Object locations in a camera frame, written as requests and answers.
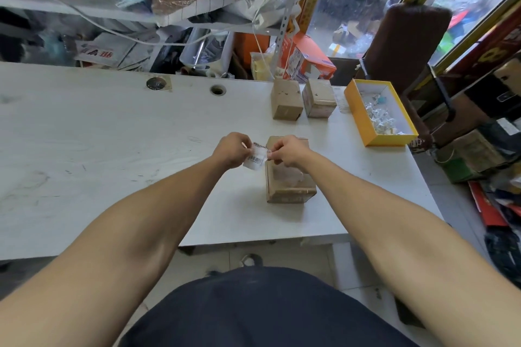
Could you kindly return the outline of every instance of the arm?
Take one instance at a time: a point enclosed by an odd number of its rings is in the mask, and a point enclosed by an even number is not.
[[[112,346],[226,170],[249,155],[230,133],[209,158],[120,200],[0,302],[9,346]]]
[[[519,345],[521,291],[441,219],[295,136],[275,144],[269,158],[313,177],[384,282],[444,345]]]

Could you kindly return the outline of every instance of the white tabletop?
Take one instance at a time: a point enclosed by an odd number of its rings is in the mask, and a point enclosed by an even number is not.
[[[57,255],[126,195],[211,155],[231,131],[265,144],[295,134],[349,172],[440,212],[406,147],[365,148],[352,116],[271,118],[271,83],[0,64],[0,259]],[[210,93],[223,84],[226,94]],[[182,245],[345,234],[321,192],[266,203],[264,171],[218,182]]]

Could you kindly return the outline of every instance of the white metal shelf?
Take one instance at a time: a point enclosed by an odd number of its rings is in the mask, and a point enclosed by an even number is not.
[[[157,16],[153,15],[145,6],[135,5],[127,9],[120,9],[116,6],[116,0],[62,0],[69,3],[86,15],[97,18],[110,18],[113,20],[137,21],[143,23],[157,22]],[[71,8],[54,0],[0,0],[0,6],[9,8],[22,8],[28,10],[47,11],[63,14],[77,14]],[[253,33],[252,24],[248,20],[238,17],[234,14],[221,12],[218,16],[218,22],[192,24],[188,20],[179,21],[175,25],[186,27],[200,27],[207,29],[227,29],[232,25],[237,25],[233,29],[235,32]],[[255,30],[256,34],[269,34],[276,36],[279,31],[278,27],[269,27],[266,29]]]

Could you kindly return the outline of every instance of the yellow box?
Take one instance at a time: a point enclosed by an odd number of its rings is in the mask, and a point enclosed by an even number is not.
[[[361,98],[363,93],[385,96],[387,109],[396,121],[396,128],[405,134],[376,133]],[[353,79],[345,88],[344,95],[365,146],[406,146],[418,137],[418,132],[391,82]]]

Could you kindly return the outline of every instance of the person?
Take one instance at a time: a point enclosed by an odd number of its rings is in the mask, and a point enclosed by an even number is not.
[[[111,346],[219,178],[240,166],[251,146],[248,136],[230,133],[207,159],[108,208],[0,302],[2,345]],[[521,292],[449,225],[342,170],[295,136],[271,150],[270,160],[312,176],[385,284],[444,345],[519,345]],[[416,344],[311,275],[252,266],[180,286],[120,345]]]

